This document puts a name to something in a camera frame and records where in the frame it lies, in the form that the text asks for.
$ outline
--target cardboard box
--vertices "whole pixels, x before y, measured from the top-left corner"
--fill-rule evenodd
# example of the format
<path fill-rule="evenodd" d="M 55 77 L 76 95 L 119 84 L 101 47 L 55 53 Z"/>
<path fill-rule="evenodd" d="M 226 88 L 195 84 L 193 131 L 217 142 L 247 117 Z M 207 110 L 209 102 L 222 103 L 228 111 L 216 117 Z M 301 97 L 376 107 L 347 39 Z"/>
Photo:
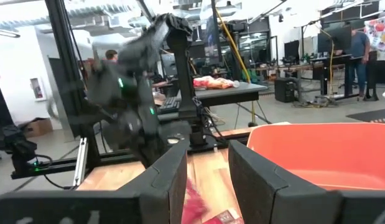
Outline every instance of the cardboard box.
<path fill-rule="evenodd" d="M 50 118 L 36 118 L 25 128 L 24 133 L 27 138 L 43 136 L 53 131 Z"/>

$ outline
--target red package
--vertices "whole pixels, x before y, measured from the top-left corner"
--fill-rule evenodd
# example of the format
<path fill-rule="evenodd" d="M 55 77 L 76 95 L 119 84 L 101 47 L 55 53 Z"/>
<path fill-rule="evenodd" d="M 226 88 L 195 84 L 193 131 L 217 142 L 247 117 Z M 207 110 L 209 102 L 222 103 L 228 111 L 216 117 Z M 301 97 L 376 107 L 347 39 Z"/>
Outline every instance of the red package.
<path fill-rule="evenodd" d="M 228 209 L 203 224 L 244 224 L 244 222 L 234 209 Z"/>
<path fill-rule="evenodd" d="M 206 212 L 207 207 L 203 199 L 188 178 L 181 223 L 192 224 L 200 219 Z"/>

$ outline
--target green led light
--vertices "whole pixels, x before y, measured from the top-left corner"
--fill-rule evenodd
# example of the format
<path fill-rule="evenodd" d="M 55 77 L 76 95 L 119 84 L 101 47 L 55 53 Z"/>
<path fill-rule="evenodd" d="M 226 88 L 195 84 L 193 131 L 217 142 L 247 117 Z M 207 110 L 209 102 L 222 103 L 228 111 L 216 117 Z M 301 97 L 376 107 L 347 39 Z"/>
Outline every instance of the green led light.
<path fill-rule="evenodd" d="M 118 78 L 118 83 L 119 83 L 120 88 L 123 88 L 124 85 L 123 85 L 123 81 L 121 78 Z"/>

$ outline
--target black floor mat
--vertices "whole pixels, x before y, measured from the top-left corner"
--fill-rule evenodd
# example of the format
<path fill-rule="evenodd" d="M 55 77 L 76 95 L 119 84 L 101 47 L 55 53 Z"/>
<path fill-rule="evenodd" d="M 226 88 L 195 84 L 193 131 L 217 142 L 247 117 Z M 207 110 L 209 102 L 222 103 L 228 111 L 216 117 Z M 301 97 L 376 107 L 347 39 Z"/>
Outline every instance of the black floor mat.
<path fill-rule="evenodd" d="M 358 114 L 347 115 L 347 118 L 357 119 L 358 121 L 385 123 L 385 109 L 377 111 L 369 111 Z"/>

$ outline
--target keyboard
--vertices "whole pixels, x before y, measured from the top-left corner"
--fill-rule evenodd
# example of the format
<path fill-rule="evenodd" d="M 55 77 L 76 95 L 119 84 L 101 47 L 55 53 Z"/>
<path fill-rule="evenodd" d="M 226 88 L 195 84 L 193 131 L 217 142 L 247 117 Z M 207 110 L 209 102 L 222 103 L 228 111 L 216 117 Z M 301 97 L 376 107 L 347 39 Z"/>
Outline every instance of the keyboard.
<path fill-rule="evenodd" d="M 176 97 L 166 98 L 163 105 L 157 109 L 158 114 L 167 114 L 179 112 L 180 102 L 175 100 Z"/>

